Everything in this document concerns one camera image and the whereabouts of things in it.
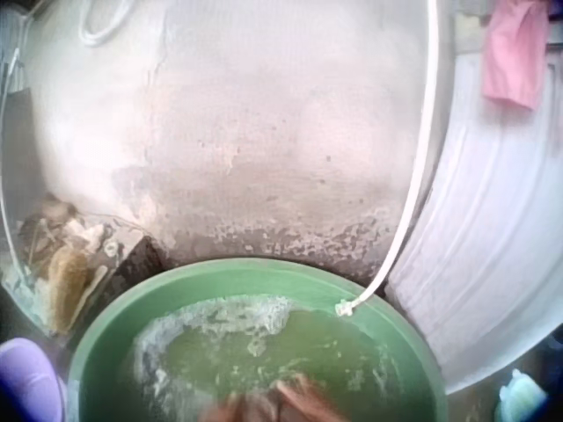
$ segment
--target pink towel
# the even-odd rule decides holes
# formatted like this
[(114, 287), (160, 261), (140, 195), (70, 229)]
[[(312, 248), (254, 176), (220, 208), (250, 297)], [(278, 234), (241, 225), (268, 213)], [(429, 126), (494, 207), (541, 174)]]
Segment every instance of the pink towel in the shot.
[(486, 35), (483, 95), (537, 107), (544, 81), (548, 9), (546, 0), (498, 0)]

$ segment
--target purple bucket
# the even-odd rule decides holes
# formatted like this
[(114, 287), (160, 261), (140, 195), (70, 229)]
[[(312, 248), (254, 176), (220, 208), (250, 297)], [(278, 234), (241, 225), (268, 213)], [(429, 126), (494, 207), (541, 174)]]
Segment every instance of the purple bucket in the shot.
[(58, 378), (35, 343), (15, 338), (0, 345), (0, 379), (33, 422), (62, 422)]

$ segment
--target green basin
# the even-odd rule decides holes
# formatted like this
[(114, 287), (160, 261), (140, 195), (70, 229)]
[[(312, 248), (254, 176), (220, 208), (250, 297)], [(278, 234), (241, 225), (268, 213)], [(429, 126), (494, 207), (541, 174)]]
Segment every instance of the green basin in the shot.
[[(116, 420), (114, 385), (135, 336), (152, 320), (189, 304), (233, 295), (280, 295), (306, 309), (334, 315), (334, 305), (362, 288), (316, 268), (261, 258), (193, 264), (146, 280), (114, 301), (80, 342), (69, 374), (68, 420)], [(402, 422), (447, 420), (440, 371), (428, 346), (391, 306), (373, 297), (346, 321), (384, 344), (402, 385), (394, 418)], [(365, 406), (378, 406), (373, 397)], [(356, 422), (354, 415), (348, 414)]]

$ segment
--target water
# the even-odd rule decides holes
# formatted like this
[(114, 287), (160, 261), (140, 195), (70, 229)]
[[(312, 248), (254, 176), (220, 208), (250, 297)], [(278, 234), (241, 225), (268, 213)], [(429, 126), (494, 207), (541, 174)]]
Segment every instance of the water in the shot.
[(123, 364), (120, 401), (132, 400), (133, 384), (147, 420), (191, 422), (233, 391), (266, 391), (297, 373), (353, 421), (394, 419), (402, 385), (385, 345), (344, 319), (264, 295), (200, 302), (151, 323)]

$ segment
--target concrete wall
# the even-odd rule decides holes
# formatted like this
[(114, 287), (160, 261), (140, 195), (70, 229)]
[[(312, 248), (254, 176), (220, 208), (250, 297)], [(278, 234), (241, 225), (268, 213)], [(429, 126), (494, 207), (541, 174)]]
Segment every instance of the concrete wall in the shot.
[[(142, 225), (169, 266), (268, 256), (370, 281), (411, 177), (426, 2), (138, 0), (97, 48), (81, 3), (54, 1), (26, 49), (52, 192)], [(113, 2), (94, 3), (95, 30)]]

